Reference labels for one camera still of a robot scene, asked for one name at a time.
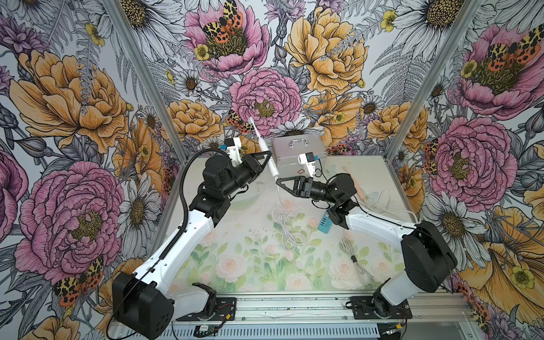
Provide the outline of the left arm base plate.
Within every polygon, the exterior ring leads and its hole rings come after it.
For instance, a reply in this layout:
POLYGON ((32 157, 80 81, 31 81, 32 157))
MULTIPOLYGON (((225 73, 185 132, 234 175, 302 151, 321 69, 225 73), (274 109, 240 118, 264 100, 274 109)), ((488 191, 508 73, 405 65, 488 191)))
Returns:
POLYGON ((211 314, 208 312, 187 314, 178 318, 177 322, 231 322, 235 320, 236 308, 236 297, 217 297, 215 306, 211 308, 211 314))

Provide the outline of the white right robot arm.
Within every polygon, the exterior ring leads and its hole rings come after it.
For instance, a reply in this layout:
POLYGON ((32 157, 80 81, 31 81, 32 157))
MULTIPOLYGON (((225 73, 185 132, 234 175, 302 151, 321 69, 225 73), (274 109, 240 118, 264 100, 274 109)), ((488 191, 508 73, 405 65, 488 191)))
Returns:
POLYGON ((333 224, 402 251, 404 271, 386 280, 373 294, 371 305, 362 307, 380 318, 392 317, 394 308, 419 293, 436 292, 458 265, 435 224, 402 222, 362 207, 356 199, 354 180, 347 173, 324 183, 304 176, 279 178, 276 185, 294 197, 328 203, 326 213, 333 224))

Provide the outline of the teal power strip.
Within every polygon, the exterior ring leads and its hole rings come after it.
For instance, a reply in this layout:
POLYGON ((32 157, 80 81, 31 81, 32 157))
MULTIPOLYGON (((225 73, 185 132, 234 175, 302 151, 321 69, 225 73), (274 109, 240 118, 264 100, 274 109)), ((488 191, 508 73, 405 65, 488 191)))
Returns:
POLYGON ((322 232, 323 234, 328 234, 331 230, 333 223, 330 219, 329 215, 325 213, 317 227, 317 229, 322 232))

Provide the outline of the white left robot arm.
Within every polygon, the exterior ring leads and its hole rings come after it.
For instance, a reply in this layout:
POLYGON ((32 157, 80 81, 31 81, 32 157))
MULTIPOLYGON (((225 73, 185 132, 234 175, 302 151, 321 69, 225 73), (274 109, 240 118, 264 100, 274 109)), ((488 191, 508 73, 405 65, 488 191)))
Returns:
POLYGON ((181 293, 170 292, 178 271, 201 241, 225 216, 235 192, 245 192, 265 170, 270 151, 247 154, 238 165, 229 155, 212 149, 203 170, 203 182, 192 202, 179 193, 183 220, 176 232, 133 273, 119 273, 112 283, 113 320, 134 334, 156 339, 188 315, 208 320, 216 310, 216 292, 194 283, 181 293))

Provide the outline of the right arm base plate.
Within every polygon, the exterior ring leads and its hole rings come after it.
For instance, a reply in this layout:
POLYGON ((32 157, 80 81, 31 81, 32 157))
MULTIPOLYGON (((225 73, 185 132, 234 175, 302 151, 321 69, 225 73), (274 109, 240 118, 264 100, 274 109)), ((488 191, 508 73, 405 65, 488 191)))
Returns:
POLYGON ((391 305, 383 298, 371 296, 352 296, 345 303, 355 320, 410 320, 412 311, 407 301, 391 305))

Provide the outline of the pink electric toothbrush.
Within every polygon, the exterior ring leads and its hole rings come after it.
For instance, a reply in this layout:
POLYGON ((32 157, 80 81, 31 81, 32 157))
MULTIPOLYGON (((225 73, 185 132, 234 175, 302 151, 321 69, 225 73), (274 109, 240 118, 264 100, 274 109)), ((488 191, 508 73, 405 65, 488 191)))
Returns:
POLYGON ((350 175, 350 177, 352 178, 352 180, 354 181, 354 187, 356 189, 356 195, 358 197, 358 200, 360 202, 362 202, 363 204, 366 204, 366 194, 365 192, 361 189, 361 187, 358 185, 358 182, 356 180, 356 177, 349 171, 349 169, 347 167, 343 167, 343 170, 350 175))

